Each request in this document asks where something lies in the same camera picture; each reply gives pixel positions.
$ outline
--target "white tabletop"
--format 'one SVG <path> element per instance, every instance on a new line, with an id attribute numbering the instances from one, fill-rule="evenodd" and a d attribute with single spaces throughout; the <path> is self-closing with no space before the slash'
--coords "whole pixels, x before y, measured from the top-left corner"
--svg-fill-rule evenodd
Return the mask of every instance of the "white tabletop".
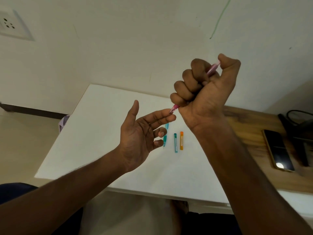
<path id="1" fill-rule="evenodd" d="M 134 100 L 139 101 L 138 117 L 172 107 L 168 98 L 90 85 L 35 177 L 59 178 L 114 149 Z M 198 141 L 178 110 L 175 114 L 177 120 L 169 125 L 165 148 L 152 151 L 140 167 L 114 181 L 109 189 L 228 203 Z M 180 131 L 184 132 L 184 150 L 175 153 L 173 134 L 179 136 Z M 298 212 L 313 214 L 313 196 L 280 193 Z"/>

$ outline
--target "electrical socket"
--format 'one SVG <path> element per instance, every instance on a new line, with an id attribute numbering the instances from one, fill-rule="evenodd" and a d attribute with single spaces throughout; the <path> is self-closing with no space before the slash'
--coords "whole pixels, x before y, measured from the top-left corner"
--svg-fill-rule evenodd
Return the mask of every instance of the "electrical socket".
<path id="1" fill-rule="evenodd" d="M 4 6 L 0 6 L 0 34 L 19 39 L 34 40 L 18 13 Z"/>

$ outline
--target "smartphone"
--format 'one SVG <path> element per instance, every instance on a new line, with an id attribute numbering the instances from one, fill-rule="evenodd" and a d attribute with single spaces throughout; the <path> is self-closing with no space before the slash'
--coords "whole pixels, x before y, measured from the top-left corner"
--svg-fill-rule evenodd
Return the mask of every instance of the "smartphone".
<path id="1" fill-rule="evenodd" d="M 262 132 L 274 167 L 284 171 L 294 171 L 280 133 L 266 129 Z"/>

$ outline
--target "green marker line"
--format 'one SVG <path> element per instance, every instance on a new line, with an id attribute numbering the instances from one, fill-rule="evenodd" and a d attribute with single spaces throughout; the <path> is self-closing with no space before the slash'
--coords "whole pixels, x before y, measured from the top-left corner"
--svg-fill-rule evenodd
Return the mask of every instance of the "green marker line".
<path id="1" fill-rule="evenodd" d="M 222 13 L 221 13 L 221 15 L 219 16 L 219 18 L 218 18 L 218 20 L 217 20 L 217 23 L 216 23 L 216 25 L 215 25 L 214 31 L 213 31 L 213 33 L 212 33 L 210 39 L 212 39 L 212 37 L 213 37 L 213 35 L 214 35 L 214 33 L 215 33 L 216 29 L 217 29 L 217 26 L 218 26 L 218 24 L 219 24 L 219 21 L 221 20 L 222 15 L 224 14 L 224 11 L 225 11 L 226 8 L 228 7 L 229 3 L 230 3 L 230 0 L 228 0 L 228 2 L 226 3 L 226 6 L 225 6 L 224 9 L 222 10 Z"/>

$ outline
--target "pink mechanical pencil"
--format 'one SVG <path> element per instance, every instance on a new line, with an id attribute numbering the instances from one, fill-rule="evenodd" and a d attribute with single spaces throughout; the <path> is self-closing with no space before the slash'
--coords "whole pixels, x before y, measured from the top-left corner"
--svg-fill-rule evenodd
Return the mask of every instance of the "pink mechanical pencil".
<path id="1" fill-rule="evenodd" d="M 218 66 L 220 65 L 220 63 L 221 63 L 220 61 L 217 61 L 217 63 L 214 63 L 214 64 L 210 67 L 210 69 L 209 69 L 208 72 L 207 72 L 208 77 L 212 76 L 212 75 L 215 73 L 215 71 L 217 70 L 217 68 L 218 68 Z M 171 108 L 170 113 L 174 112 L 174 110 L 176 110 L 176 109 L 178 109 L 178 108 L 179 108 L 179 106 L 175 104 L 175 105 Z"/>

